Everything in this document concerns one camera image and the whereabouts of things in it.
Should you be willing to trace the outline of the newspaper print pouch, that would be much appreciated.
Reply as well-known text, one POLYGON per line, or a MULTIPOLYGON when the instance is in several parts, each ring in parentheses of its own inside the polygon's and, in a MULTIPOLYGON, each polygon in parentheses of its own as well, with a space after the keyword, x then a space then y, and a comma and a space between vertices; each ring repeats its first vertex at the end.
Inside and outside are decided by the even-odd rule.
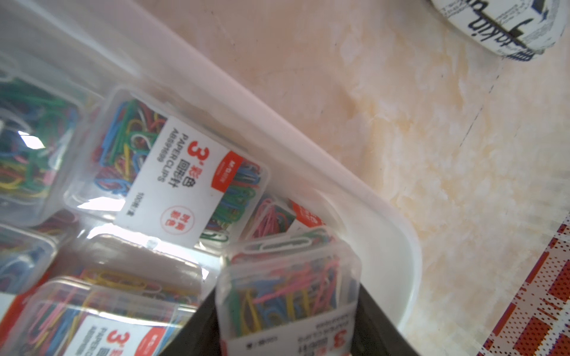
POLYGON ((561 0, 442 0, 430 5, 477 44, 519 62, 553 47, 569 16, 569 2, 561 0))

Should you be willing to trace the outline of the clear paper clip box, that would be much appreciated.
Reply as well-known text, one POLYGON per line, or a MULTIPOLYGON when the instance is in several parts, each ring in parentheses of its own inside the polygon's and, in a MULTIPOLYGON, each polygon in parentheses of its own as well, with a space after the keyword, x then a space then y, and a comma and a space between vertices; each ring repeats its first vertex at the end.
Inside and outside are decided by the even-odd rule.
POLYGON ((323 226, 324 221, 295 201, 266 192, 246 224, 241 240, 306 231, 323 226))
POLYGON ((25 301, 1 354, 159 355, 196 310, 58 277, 25 301))
POLYGON ((231 142, 126 86, 105 99, 81 145, 65 203, 182 247, 238 240, 270 170, 231 142))
POLYGON ((362 263, 337 238, 259 240, 215 288, 223 355, 349 355, 362 263))
POLYGON ((1 221, 32 226, 58 209, 83 105, 16 68, 1 66, 1 221))

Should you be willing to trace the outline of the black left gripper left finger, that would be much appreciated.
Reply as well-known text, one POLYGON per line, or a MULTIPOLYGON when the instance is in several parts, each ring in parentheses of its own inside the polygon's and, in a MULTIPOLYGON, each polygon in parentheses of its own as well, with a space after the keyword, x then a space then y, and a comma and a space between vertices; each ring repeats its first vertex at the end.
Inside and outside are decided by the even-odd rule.
POLYGON ((160 355, 222 355, 215 303, 204 302, 160 355))

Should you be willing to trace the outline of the white plastic storage box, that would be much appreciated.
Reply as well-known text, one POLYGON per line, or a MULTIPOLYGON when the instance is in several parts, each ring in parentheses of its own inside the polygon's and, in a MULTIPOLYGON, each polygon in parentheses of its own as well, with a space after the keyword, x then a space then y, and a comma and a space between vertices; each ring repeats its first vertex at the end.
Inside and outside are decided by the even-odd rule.
POLYGON ((265 163, 270 185, 336 228, 397 329, 422 279, 410 222, 135 1, 3 1, 1 64, 88 105, 139 90, 265 163))

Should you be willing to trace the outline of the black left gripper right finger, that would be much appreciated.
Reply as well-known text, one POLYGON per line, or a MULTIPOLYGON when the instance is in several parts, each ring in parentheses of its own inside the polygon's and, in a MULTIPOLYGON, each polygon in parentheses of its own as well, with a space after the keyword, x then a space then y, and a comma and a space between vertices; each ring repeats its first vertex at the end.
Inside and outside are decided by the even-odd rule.
POLYGON ((359 287, 351 355, 419 356, 363 285, 359 287))

